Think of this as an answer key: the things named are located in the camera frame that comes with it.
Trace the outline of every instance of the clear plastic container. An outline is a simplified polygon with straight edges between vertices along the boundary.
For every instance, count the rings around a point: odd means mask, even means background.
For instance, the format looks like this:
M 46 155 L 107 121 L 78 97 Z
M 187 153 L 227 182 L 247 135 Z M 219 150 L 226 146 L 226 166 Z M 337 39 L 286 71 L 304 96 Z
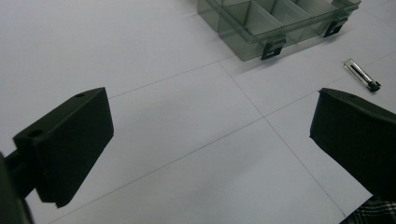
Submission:
M 276 56 L 317 35 L 336 34 L 360 0 L 198 0 L 198 13 L 242 60 Z

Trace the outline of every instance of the plaid fabric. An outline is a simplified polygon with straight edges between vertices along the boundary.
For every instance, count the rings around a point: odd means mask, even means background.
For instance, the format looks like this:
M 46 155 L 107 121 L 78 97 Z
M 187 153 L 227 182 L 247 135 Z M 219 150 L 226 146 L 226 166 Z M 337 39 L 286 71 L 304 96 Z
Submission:
M 372 197 L 341 224 L 396 224 L 396 202 Z

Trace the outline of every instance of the screw hole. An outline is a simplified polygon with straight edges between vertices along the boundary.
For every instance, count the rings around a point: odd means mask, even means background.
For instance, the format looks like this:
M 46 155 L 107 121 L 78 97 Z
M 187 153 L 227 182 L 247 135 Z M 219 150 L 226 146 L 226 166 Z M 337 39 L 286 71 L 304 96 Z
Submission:
M 29 137 L 37 137 L 37 136 L 39 136 L 42 133 L 43 133 L 42 130 L 35 130 L 35 131 L 32 131 L 32 132 L 29 132 L 28 136 Z

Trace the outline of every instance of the white surface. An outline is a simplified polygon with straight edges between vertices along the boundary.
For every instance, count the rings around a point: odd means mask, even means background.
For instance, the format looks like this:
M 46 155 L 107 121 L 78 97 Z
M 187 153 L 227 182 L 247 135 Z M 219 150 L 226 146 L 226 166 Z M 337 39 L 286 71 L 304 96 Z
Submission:
M 1 151 L 96 87 L 116 128 L 69 205 L 29 195 L 36 223 L 339 223 L 370 194 L 309 139 L 317 91 L 396 113 L 394 2 L 363 0 L 338 35 L 246 63 L 196 0 L 0 2 Z M 378 93 L 348 73 L 348 58 Z
M 54 223 L 305 224 L 342 219 L 261 119 Z

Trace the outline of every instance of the box latch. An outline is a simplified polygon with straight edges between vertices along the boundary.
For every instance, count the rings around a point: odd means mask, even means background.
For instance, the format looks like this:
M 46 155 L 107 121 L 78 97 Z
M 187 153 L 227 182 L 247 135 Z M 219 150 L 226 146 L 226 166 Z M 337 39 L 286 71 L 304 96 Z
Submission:
M 323 37 L 337 34 L 341 30 L 341 27 L 343 27 L 344 23 L 346 22 L 347 22 L 347 18 L 343 18 L 339 21 L 332 21 L 332 23 L 330 23 L 329 28 L 327 29 Z
M 264 46 L 264 52 L 262 53 L 262 60 L 269 59 L 280 54 L 285 43 L 286 37 L 284 35 L 273 38 L 269 43 L 267 42 Z

